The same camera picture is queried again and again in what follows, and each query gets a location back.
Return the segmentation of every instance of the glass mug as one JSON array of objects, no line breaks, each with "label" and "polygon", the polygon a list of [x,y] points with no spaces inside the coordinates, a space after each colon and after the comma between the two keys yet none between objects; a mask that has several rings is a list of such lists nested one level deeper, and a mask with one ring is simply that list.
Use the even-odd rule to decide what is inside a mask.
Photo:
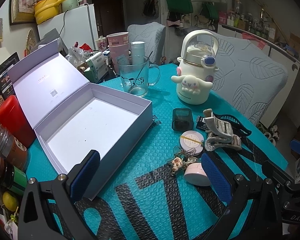
[{"label": "glass mug", "polygon": [[[159,66],[150,64],[145,56],[122,57],[118,60],[118,66],[123,90],[138,97],[144,97],[148,93],[148,86],[157,84],[161,76]],[[150,68],[159,71],[153,83],[148,82]]]}]

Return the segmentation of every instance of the open gift box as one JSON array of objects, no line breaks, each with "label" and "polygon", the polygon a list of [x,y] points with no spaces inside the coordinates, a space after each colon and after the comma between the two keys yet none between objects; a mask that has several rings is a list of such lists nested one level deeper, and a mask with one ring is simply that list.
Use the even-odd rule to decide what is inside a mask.
[{"label": "open gift box", "polygon": [[101,163],[84,196],[94,198],[153,122],[152,102],[89,83],[60,53],[56,41],[8,72],[31,127],[59,173],[91,149]]}]

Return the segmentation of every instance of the screw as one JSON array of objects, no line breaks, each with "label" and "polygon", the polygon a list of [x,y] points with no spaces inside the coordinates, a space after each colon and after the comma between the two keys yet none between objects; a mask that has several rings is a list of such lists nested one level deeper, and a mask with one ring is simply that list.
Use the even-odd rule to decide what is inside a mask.
[{"label": "screw", "polygon": [[60,175],[58,175],[58,180],[65,180],[66,177],[67,177],[66,174],[60,174]]},{"label": "screw", "polygon": [[237,174],[237,175],[235,176],[235,179],[236,179],[237,181],[241,181],[241,180],[244,179],[244,177],[243,177],[243,175],[241,175],[241,174]]},{"label": "screw", "polygon": [[266,178],[266,184],[272,184],[272,180],[271,179],[269,179],[269,178]]},{"label": "screw", "polygon": [[30,178],[30,179],[28,180],[28,183],[29,183],[29,184],[34,184],[34,182],[35,182],[35,178]]}]

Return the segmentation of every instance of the pink sticker on bottle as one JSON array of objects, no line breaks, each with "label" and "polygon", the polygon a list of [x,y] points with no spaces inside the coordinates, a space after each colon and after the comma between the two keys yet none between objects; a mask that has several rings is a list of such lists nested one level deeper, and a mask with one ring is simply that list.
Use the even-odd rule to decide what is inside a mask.
[{"label": "pink sticker on bottle", "polygon": [[180,67],[177,67],[177,75],[181,76],[181,68]]},{"label": "pink sticker on bottle", "polygon": [[207,76],[206,81],[207,82],[212,82],[213,81],[213,76]]}]

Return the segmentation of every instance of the yellow electric pot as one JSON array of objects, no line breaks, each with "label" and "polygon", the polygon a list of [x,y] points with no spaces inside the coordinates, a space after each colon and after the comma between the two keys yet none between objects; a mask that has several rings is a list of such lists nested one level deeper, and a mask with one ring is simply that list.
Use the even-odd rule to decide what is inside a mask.
[{"label": "yellow electric pot", "polygon": [[41,24],[59,14],[59,4],[65,0],[42,0],[34,6],[34,17]]}]

